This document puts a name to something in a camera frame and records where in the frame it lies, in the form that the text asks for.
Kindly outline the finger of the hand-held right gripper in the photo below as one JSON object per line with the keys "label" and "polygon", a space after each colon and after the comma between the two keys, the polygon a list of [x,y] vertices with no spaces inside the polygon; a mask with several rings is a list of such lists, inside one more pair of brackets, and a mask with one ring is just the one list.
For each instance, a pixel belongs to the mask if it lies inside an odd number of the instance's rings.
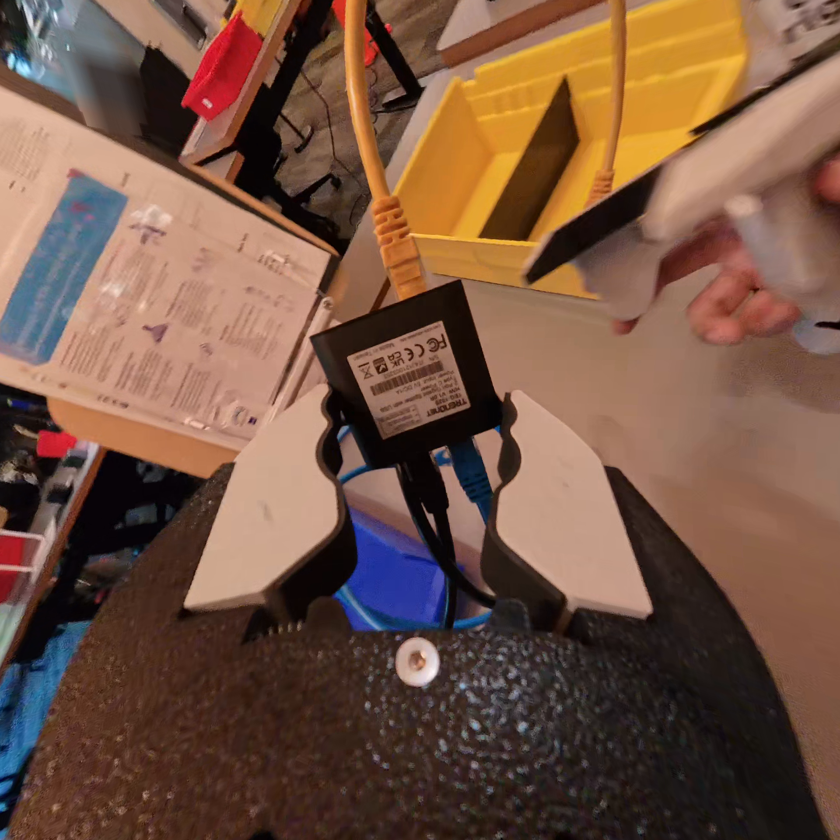
{"label": "finger of the hand-held right gripper", "polygon": [[642,241],[670,244],[739,193],[803,172],[838,144],[839,57],[813,51],[792,70],[701,124],[695,138],[545,236],[525,284],[638,223]]}
{"label": "finger of the hand-held right gripper", "polygon": [[664,255],[665,244],[646,239],[641,222],[634,220],[579,255],[576,269],[610,317],[629,322],[650,307]]}

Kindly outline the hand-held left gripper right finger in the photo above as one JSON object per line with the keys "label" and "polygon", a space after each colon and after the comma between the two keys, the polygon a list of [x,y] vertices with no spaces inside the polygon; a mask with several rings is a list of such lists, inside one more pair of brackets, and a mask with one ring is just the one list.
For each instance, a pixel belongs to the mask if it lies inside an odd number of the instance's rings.
{"label": "hand-held left gripper right finger", "polygon": [[595,451],[523,391],[505,395],[500,437],[480,555],[497,599],[518,603],[542,632],[581,610],[648,619],[653,603]]}

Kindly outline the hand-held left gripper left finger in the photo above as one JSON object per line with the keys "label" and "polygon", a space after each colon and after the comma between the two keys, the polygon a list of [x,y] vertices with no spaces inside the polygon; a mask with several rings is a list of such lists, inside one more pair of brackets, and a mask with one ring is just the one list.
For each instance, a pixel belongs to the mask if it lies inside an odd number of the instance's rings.
{"label": "hand-held left gripper left finger", "polygon": [[339,480],[340,407],[316,385],[236,457],[183,608],[261,607],[303,622],[356,569],[350,508]]}

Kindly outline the blue plastic bin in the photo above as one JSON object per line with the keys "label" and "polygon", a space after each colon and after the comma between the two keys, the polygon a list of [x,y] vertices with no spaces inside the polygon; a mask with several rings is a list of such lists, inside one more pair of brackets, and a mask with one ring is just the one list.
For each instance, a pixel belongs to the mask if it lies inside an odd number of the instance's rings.
{"label": "blue plastic bin", "polygon": [[348,586],[363,609],[399,627],[441,627],[446,579],[425,544],[362,511],[350,515],[357,562]]}

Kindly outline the yellow plastic bin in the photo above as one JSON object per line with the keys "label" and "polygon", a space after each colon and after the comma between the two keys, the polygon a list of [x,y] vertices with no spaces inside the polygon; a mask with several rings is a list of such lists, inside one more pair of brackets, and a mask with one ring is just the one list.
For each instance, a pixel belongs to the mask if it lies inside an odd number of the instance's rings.
{"label": "yellow plastic bin", "polygon": [[[749,49],[742,4],[648,3],[626,16],[619,187],[677,152],[741,87]],[[562,77],[581,141],[528,241],[480,238]],[[612,126],[613,44],[603,21],[454,78],[395,188],[424,267],[519,287],[543,237],[584,210]]]}

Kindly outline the black network splitter box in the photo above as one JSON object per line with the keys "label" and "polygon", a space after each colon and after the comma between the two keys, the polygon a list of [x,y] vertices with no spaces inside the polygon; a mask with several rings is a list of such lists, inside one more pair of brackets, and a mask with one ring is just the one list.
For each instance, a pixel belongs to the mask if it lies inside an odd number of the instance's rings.
{"label": "black network splitter box", "polygon": [[373,469],[501,423],[501,399],[461,280],[317,333],[311,344]]}

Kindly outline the grey desk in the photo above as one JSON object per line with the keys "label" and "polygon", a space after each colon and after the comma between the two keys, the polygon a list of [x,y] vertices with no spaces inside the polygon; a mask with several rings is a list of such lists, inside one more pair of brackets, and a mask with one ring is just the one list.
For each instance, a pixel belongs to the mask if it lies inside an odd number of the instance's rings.
{"label": "grey desk", "polygon": [[521,389],[619,468],[748,625],[838,838],[838,357],[788,334],[716,345],[714,224],[625,338],[602,307],[466,280],[500,392]]}

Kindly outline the neighbouring desk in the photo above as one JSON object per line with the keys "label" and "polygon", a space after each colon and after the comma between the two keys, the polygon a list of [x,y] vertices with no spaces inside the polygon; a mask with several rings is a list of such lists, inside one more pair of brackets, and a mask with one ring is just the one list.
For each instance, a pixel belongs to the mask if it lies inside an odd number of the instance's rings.
{"label": "neighbouring desk", "polygon": [[457,1],[437,42],[437,52],[447,68],[455,68],[604,4],[600,1]]}

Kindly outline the person's right hand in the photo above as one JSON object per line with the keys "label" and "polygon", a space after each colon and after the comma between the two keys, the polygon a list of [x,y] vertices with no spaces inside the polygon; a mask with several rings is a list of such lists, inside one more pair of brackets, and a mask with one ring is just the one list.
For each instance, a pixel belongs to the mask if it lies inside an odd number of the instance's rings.
{"label": "person's right hand", "polygon": [[700,340],[730,346],[747,338],[769,338],[789,331],[802,317],[793,301],[766,287],[739,234],[724,216],[699,226],[659,261],[655,295],[709,266],[718,266],[719,272],[686,310]]}

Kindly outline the black bin divider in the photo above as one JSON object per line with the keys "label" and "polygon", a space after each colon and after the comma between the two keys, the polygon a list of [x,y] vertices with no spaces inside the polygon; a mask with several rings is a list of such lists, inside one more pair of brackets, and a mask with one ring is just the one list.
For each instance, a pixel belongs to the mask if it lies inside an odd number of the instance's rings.
{"label": "black bin divider", "polygon": [[528,241],[580,141],[571,86],[562,77],[479,237]]}

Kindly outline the instruction sheet board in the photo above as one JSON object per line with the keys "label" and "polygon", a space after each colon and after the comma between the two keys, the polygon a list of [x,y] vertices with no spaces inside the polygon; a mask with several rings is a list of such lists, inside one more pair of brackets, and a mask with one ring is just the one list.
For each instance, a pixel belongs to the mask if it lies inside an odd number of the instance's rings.
{"label": "instruction sheet board", "polygon": [[2,70],[2,385],[209,477],[311,388],[334,250]]}

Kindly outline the background office desks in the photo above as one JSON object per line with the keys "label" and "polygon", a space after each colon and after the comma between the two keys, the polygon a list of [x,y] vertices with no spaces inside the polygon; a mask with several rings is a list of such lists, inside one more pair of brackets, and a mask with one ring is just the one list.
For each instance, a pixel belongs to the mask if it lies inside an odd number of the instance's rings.
{"label": "background office desks", "polygon": [[[258,13],[246,12],[248,2],[236,2],[233,16],[241,11],[251,27]],[[243,154],[255,131],[273,130],[296,79],[332,12],[330,1],[268,2],[270,18],[256,63],[233,105],[212,121],[198,118],[179,161],[183,165],[209,165],[237,152]]]}

